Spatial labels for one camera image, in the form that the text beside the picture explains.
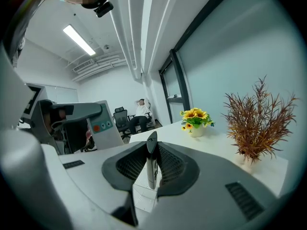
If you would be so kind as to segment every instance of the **white table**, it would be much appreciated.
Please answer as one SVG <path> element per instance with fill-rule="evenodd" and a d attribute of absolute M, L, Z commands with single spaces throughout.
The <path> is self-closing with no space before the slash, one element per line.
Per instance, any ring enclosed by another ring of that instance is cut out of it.
<path fill-rule="evenodd" d="M 181 130 L 181 121 L 158 129 L 131 136 L 130 143 L 146 141 L 152 132 L 156 131 L 158 141 L 173 143 L 198 151 L 211 153 L 235 163 L 237 148 L 232 146 L 234 140 L 226 134 L 219 133 L 214 127 L 206 127 L 204 135 L 199 138 L 190 137 L 187 131 Z M 288 160 L 270 156 L 261 156 L 257 162 L 253 176 L 266 185 L 276 196 L 279 196 L 285 179 Z"/>

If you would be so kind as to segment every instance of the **red button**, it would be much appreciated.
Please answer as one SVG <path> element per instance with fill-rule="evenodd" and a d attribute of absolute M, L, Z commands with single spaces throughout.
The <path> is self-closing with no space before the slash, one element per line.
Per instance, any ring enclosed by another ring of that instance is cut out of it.
<path fill-rule="evenodd" d="M 94 125 L 93 130 L 95 132 L 99 132 L 100 131 L 100 126 L 99 125 Z"/>

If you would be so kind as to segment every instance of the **ceiling light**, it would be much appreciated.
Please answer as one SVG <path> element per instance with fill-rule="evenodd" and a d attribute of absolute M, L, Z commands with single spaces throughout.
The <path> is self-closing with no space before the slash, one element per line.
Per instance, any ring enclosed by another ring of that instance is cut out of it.
<path fill-rule="evenodd" d="M 63 29 L 65 32 L 77 45 L 79 45 L 86 53 L 89 55 L 96 54 L 95 51 L 85 42 L 85 40 L 77 33 L 77 31 L 71 26 L 68 25 Z"/>

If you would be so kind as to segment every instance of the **artificial flower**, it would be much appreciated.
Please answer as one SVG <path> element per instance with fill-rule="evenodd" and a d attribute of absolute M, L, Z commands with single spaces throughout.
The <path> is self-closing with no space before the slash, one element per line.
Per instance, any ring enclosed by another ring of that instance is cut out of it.
<path fill-rule="evenodd" d="M 206 119 L 208 114 L 207 112 L 203 112 L 201 109 L 193 111 L 194 117 L 200 117 L 201 119 Z"/>
<path fill-rule="evenodd" d="M 193 110 L 185 111 L 183 119 L 194 117 L 194 113 L 193 112 L 194 112 Z"/>
<path fill-rule="evenodd" d="M 187 124 L 186 124 L 186 128 L 187 128 L 187 129 L 192 129 L 192 128 L 193 128 L 193 125 L 192 125 L 192 124 L 187 123 Z"/>

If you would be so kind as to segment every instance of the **person in white shirt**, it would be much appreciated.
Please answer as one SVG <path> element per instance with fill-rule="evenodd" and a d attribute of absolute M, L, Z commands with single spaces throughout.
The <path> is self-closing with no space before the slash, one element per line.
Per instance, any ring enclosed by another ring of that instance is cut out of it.
<path fill-rule="evenodd" d="M 129 129 L 133 135 L 137 134 L 135 130 L 135 126 L 137 126 L 137 124 L 140 124 L 141 132 L 147 131 L 147 126 L 146 126 L 148 122 L 147 113 L 149 113 L 149 115 L 151 114 L 149 110 L 149 102 L 147 99 L 140 99 L 138 101 L 138 105 L 139 106 L 136 109 L 135 117 L 132 118 L 128 123 Z"/>

